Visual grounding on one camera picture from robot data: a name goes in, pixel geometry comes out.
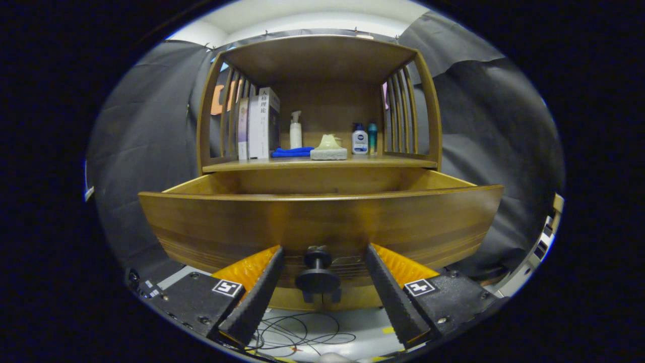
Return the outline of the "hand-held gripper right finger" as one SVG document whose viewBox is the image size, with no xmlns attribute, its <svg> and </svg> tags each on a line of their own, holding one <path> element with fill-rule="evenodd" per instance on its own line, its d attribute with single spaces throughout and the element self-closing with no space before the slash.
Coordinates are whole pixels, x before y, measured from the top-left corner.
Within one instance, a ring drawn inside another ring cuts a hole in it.
<svg viewBox="0 0 645 363">
<path fill-rule="evenodd" d="M 443 343 L 495 314 L 507 302 L 459 271 L 438 273 L 369 244 L 364 262 L 399 342 Z"/>
</svg>

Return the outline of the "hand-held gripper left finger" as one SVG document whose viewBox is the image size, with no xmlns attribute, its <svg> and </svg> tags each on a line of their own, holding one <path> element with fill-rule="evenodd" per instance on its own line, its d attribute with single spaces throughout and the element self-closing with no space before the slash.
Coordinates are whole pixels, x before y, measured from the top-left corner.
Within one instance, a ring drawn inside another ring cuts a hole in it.
<svg viewBox="0 0 645 363">
<path fill-rule="evenodd" d="M 284 250 L 274 246 L 214 274 L 192 271 L 166 288 L 147 281 L 147 299 L 199 335 L 245 347 L 265 314 L 283 268 Z"/>
</svg>

